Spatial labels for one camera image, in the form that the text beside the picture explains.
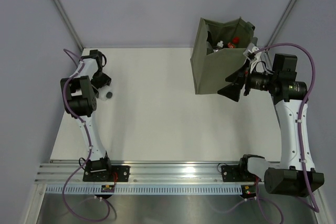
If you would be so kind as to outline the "white bottle black cap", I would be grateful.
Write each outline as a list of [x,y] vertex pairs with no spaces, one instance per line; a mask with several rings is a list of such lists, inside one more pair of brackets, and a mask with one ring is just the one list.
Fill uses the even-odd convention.
[[111,99],[113,96],[112,89],[106,88],[106,89],[98,89],[95,92],[95,96],[97,99],[100,99],[102,101],[106,101],[108,99]]

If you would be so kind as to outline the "amber soap bottle white cap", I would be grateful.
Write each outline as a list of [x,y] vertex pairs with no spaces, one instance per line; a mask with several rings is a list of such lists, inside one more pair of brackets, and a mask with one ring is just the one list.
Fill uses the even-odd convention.
[[225,48],[225,44],[221,40],[213,47],[213,52],[218,52],[218,51],[222,50],[223,48]]

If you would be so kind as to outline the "green Fairy dish soap bottle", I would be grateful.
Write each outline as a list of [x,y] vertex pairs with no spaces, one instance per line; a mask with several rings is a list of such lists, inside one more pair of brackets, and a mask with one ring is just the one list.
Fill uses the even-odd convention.
[[234,37],[231,42],[227,44],[227,48],[236,48],[239,44],[240,38],[239,37]]

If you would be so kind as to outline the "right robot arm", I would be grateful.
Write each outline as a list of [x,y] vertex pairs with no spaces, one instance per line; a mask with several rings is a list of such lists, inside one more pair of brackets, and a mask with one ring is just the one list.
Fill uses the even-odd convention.
[[259,155],[245,154],[237,165],[223,164],[224,182],[252,182],[261,179],[270,194],[307,197],[324,184],[324,174],[316,171],[307,133],[307,85],[296,81],[297,56],[276,54],[270,73],[250,70],[249,63],[226,78],[229,83],[218,94],[235,102],[240,91],[270,93],[281,134],[281,158],[278,164]]

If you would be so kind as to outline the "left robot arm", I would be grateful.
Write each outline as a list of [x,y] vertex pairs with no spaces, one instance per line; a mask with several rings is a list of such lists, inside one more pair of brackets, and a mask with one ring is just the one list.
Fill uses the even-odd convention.
[[113,169],[98,133],[95,111],[97,99],[109,99],[111,78],[103,72],[107,63],[105,55],[91,50],[78,58],[75,72],[60,81],[65,111],[77,122],[88,157],[80,168],[84,169],[83,181],[107,182],[113,180]]

